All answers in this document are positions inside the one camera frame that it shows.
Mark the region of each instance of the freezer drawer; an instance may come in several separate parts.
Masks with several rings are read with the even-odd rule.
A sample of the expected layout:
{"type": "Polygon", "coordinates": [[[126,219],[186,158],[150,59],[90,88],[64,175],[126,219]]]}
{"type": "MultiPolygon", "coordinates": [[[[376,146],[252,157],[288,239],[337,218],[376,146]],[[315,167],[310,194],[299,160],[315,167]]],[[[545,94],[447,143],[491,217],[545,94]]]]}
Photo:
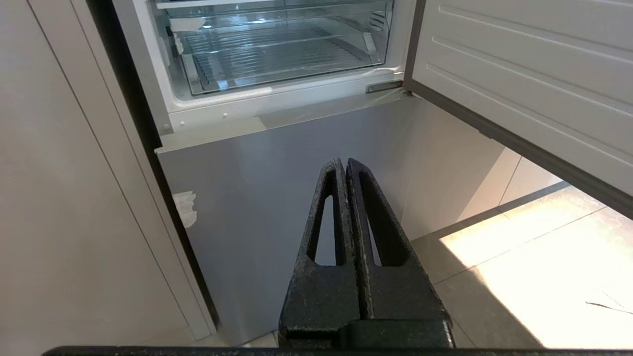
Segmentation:
{"type": "Polygon", "coordinates": [[[277,0],[165,11],[195,95],[381,65],[392,8],[389,0],[277,0]]]}

